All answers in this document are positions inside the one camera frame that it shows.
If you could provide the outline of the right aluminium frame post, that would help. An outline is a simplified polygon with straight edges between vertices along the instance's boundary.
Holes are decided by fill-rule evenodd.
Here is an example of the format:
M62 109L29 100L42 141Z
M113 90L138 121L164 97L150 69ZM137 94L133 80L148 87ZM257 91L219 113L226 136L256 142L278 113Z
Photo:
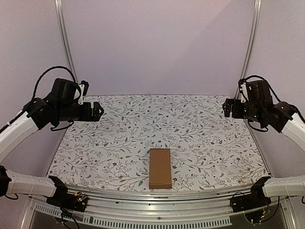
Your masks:
M249 36L246 54L245 54L245 58L244 58L244 62L243 62L242 70L241 70L240 79L246 77L249 66L250 66L250 61L251 61L252 53L254 50L256 34L258 31L258 26L259 26L261 7L262 7L262 1L255 0L252 24L251 24L251 28L250 28L250 36Z

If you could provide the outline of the aluminium frame post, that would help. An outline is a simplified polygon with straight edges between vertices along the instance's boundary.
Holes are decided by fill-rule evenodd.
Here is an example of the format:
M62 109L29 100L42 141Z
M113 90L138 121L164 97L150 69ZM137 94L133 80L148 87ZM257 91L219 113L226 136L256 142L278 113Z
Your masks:
M75 67L74 67L74 63L73 63L72 53L71 53L71 49L70 49L70 45L69 45L67 29L66 29L66 25L65 25L62 0L55 0L54 4L55 4L55 11L56 11L57 21L58 21L58 26L59 26L59 32L60 32L60 36L61 36L61 42L62 42L67 66L73 73L76 82L78 82L77 74L75 72Z
M254 50L256 34L258 31L258 26L259 26L261 7L262 7L262 1L255 0L252 24L251 24L251 28L250 28L250 36L249 36L246 54L245 54L245 58L244 58L244 62L243 62L242 70L241 70L240 79L246 77L249 66L250 66L250 61L251 61L252 53Z

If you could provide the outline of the floral patterned table mat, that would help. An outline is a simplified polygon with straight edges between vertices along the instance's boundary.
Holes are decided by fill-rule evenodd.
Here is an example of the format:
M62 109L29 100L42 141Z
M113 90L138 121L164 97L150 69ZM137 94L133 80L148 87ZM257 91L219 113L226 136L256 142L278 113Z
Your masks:
M269 175L245 122L226 118L224 96L87 97L104 108L99 122L76 122L49 175L65 184L118 191L149 189L153 148L171 152L172 190L250 185Z

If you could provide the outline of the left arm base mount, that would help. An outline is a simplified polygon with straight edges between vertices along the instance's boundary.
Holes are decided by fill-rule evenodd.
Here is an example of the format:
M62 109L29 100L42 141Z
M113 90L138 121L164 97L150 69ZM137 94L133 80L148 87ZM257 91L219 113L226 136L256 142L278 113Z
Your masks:
M48 204L64 209L85 212L88 203L88 196L86 194L80 191L70 194L66 185L59 178L55 176L48 176L48 178L54 182L56 187L54 195L47 197L46 202Z

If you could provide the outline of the brown cardboard box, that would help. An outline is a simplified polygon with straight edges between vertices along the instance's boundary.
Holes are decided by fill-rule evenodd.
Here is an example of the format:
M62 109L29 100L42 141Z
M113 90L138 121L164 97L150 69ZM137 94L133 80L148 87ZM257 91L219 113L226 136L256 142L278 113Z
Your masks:
M150 149L149 189L171 189L171 153L170 149Z

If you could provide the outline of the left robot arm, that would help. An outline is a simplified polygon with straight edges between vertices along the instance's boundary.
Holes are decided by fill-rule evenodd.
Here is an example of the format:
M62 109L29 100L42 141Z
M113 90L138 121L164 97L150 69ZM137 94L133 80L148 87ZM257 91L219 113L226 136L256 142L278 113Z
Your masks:
M45 98L32 98L22 110L0 130L0 159L4 160L27 137L51 124L58 131L60 122L98 122L104 113L99 102L84 102L89 84L57 78ZM0 195L26 194L52 198L67 207L71 197L68 188L57 177L33 177L0 168Z

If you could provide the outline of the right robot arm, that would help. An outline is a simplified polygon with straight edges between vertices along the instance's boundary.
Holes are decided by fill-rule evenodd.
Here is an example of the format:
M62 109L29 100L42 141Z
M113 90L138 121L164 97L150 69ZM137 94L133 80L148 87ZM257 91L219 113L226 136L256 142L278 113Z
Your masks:
M278 100L266 79L252 75L238 82L241 99L226 99L223 103L225 117L244 119L260 124L259 132L267 132L271 126L295 142L301 149L305 148L305 119L299 109L285 101ZM305 177L263 177L251 187L251 194L246 198L250 208L258 207L265 198L276 196L304 196Z

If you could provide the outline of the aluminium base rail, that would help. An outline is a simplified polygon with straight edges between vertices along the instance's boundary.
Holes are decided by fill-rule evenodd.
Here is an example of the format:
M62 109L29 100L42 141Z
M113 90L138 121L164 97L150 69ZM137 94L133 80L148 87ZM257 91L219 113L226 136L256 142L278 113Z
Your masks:
M28 198L23 229L295 229L288 198L272 198L267 222L251 224L245 212L235 213L230 199L248 194L248 185L201 191L130 192L69 186L88 195L84 212L61 222L58 207L40 196Z

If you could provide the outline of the left aluminium frame post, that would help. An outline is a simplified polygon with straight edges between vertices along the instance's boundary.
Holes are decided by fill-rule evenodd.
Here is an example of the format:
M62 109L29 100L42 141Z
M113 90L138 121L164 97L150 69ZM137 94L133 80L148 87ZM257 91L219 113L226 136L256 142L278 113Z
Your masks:
M56 11L57 21L58 21L58 26L59 26L59 32L60 32L60 36L61 36L61 42L62 42L67 66L73 73L76 82L78 82L77 74L75 72L75 67L74 67L74 63L73 63L72 53L71 53L71 49L70 49L70 45L69 45L67 29L66 29L66 25L65 25L62 0L55 0L54 4L55 4L55 11Z

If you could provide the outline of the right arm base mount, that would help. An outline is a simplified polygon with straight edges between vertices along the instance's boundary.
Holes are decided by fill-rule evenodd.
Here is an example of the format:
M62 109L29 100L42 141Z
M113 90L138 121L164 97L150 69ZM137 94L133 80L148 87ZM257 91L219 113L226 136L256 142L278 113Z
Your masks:
M233 213L244 212L246 220L251 224L261 223L270 212L271 199L263 193L263 186L271 177L262 177L250 188L249 194L236 192L230 199Z

